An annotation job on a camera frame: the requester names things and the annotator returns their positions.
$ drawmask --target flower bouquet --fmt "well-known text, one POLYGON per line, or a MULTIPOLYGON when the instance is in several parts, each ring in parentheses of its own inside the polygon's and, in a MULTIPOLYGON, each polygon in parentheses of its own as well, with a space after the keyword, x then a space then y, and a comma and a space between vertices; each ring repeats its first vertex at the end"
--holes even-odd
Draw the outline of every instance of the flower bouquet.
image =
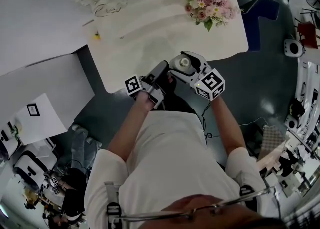
POLYGON ((228 20, 233 20, 240 9, 233 6, 230 0, 186 0, 185 11, 195 20, 195 25, 201 23, 210 32, 215 27, 226 26, 228 20))

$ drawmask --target blue chair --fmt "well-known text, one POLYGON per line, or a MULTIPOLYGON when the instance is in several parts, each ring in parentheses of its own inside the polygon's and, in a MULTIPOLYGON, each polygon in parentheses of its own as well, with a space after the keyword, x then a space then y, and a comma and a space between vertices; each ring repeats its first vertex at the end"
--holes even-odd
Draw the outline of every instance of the blue chair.
POLYGON ((247 52, 259 52, 261 50, 259 18, 277 20, 280 4, 274 0, 254 0, 250 4, 252 5, 248 6, 249 8, 242 13, 246 38, 249 44, 247 52))

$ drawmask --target eyeglasses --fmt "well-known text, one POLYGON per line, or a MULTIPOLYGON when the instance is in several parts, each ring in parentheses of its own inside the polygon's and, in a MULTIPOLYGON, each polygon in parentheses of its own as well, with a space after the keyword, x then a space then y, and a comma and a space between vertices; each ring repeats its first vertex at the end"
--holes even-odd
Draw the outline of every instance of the eyeglasses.
POLYGON ((136 222, 145 222, 145 221, 153 221, 153 220, 163 220, 163 219, 175 219, 175 218, 186 218, 192 220, 195 213, 202 210, 210 210, 212 214, 215 214, 217 209, 231 206, 234 204, 239 204, 242 202, 250 201, 253 198, 260 197, 263 195, 267 195, 273 193, 274 197, 278 202, 278 193, 275 186, 269 187, 262 191, 253 192, 251 194, 247 194, 240 198, 236 198, 233 200, 225 200, 221 201, 217 204, 212 204, 210 206, 204 206, 200 208, 195 208, 188 212, 177 212, 177 211, 160 211, 160 212, 153 212, 153 213, 143 213, 143 214, 136 214, 136 215, 122 215, 121 217, 114 217, 112 224, 116 223, 117 221, 124 221, 128 223, 136 223, 136 222))

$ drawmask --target white t-shirt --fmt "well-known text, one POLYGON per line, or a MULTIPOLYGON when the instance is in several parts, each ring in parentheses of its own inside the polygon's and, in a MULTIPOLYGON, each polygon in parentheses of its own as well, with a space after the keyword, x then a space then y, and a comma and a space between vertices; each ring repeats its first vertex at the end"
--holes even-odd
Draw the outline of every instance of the white t-shirt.
MULTIPOLYGON (((107 150, 98 152, 84 199, 91 229, 108 228, 106 182, 121 186, 119 203, 128 215, 158 212, 191 195, 231 200, 240 196, 240 185, 256 192, 266 188, 245 148, 229 155, 224 172, 207 150, 199 118, 175 111, 149 113, 127 163, 107 150)), ((261 212, 261 199, 258 207, 261 212)))

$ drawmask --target white table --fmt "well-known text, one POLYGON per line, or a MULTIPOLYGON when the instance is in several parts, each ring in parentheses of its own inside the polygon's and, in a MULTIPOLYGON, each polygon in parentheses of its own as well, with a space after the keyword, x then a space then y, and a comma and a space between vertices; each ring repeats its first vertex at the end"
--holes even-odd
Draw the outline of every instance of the white table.
POLYGON ((124 88, 132 75, 144 76, 161 61, 181 51, 207 61, 230 58, 248 51, 242 16, 226 27, 196 26, 185 12, 185 0, 148 0, 85 25, 95 65, 108 93, 124 88), (99 31, 101 40, 94 39, 99 31))

